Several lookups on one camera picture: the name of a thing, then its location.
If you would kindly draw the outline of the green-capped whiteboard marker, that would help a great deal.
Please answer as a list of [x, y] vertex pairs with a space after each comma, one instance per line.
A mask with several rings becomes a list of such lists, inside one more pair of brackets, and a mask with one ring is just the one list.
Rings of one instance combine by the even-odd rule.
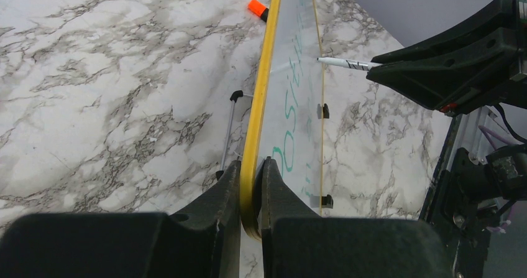
[[337, 67], [349, 68], [354, 70], [361, 70], [368, 72], [374, 67], [379, 67], [381, 63], [373, 62], [362, 62], [358, 60], [349, 60], [343, 58], [332, 58], [332, 57], [318, 57], [317, 61], [326, 65], [332, 65]]

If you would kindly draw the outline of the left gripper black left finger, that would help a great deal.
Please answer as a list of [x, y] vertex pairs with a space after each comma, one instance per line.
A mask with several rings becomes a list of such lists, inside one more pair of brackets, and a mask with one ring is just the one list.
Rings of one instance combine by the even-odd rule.
[[1, 238], [2, 277], [237, 277], [241, 228], [233, 162], [172, 215], [35, 213]]

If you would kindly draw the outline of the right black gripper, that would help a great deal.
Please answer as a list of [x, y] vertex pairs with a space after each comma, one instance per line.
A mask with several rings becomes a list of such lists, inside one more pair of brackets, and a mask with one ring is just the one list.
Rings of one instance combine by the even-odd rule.
[[377, 55], [367, 79], [448, 116], [526, 107], [526, 0], [493, 0], [458, 25]]

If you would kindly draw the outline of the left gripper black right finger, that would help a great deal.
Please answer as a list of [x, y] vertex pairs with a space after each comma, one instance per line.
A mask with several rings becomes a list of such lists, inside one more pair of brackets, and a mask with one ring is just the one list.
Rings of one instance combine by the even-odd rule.
[[319, 216], [288, 188], [270, 157], [261, 180], [265, 277], [452, 276], [429, 224]]

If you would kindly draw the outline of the yellow-framed whiteboard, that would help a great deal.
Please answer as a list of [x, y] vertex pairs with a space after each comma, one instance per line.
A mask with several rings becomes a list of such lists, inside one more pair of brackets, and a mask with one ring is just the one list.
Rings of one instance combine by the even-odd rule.
[[241, 220], [260, 239], [257, 175], [272, 158], [285, 184], [322, 211], [324, 70], [315, 0], [271, 0], [241, 163]]

